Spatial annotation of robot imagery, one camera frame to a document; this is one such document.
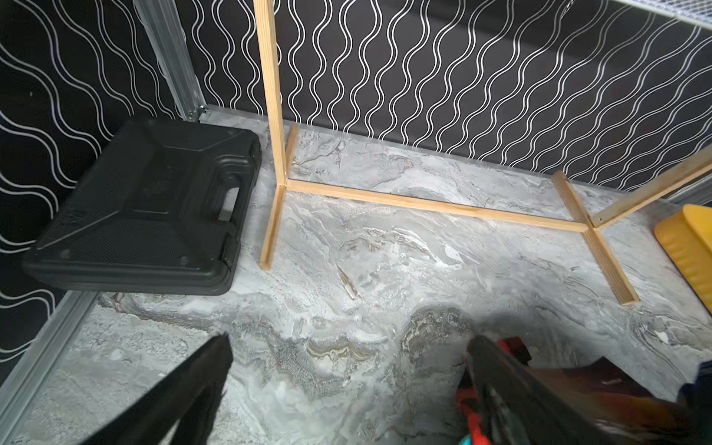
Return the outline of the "red black plaid shirt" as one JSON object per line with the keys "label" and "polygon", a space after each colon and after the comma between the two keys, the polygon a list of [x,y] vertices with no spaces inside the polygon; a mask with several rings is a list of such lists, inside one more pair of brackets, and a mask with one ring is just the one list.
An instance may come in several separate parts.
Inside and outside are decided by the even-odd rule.
{"label": "red black plaid shirt", "polygon": [[[506,339],[497,340],[496,343],[502,350],[515,357],[521,365],[528,366],[528,363],[531,361],[531,355],[520,337],[507,337]],[[462,439],[460,443],[491,444],[491,441],[481,429],[482,415],[478,404],[478,393],[471,375],[469,359],[470,356],[467,356],[465,360],[465,372],[455,392],[457,408],[459,412],[467,418],[469,431],[467,438]]]}

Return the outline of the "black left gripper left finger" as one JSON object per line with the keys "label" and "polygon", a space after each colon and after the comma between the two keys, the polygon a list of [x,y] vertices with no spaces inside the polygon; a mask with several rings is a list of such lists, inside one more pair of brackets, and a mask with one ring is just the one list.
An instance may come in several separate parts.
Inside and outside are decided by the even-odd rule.
{"label": "black left gripper left finger", "polygon": [[85,444],[205,444],[213,430],[233,363],[229,336],[211,337],[141,399]]}

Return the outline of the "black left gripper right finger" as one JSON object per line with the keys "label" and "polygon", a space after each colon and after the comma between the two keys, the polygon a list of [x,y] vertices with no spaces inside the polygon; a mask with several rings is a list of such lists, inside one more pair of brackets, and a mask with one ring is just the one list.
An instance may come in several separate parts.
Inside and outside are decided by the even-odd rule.
{"label": "black left gripper right finger", "polygon": [[487,337],[467,345],[481,435],[491,444],[613,444],[615,441],[548,389]]}

